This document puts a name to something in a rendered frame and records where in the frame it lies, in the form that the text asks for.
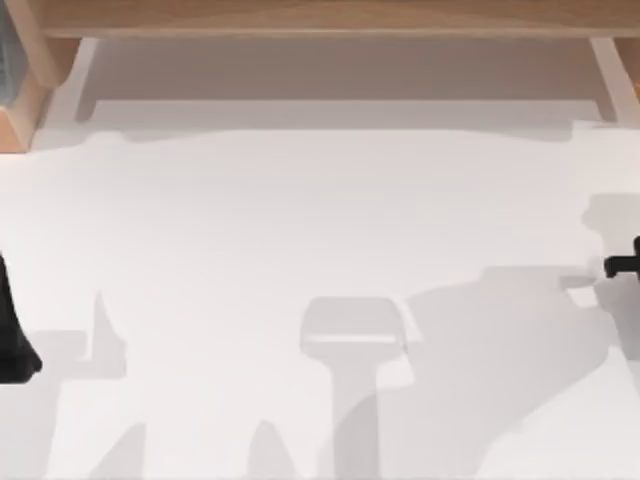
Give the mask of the wooden cupboard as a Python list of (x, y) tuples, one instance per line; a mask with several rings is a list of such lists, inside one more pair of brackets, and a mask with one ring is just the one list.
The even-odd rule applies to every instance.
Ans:
[(0, 0), (39, 84), (95, 46), (101, 100), (582, 100), (613, 44), (640, 102), (640, 0)]

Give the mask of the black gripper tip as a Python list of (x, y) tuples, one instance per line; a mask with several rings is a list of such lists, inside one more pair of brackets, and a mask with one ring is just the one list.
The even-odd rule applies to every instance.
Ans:
[(42, 367), (18, 319), (6, 263), (0, 254), (0, 385), (25, 384)]

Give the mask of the pale wooden drawer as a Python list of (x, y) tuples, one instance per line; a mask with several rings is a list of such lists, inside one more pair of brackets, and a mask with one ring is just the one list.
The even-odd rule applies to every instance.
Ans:
[(48, 91), (36, 79), (4, 0), (0, 0), (0, 154), (29, 150)]

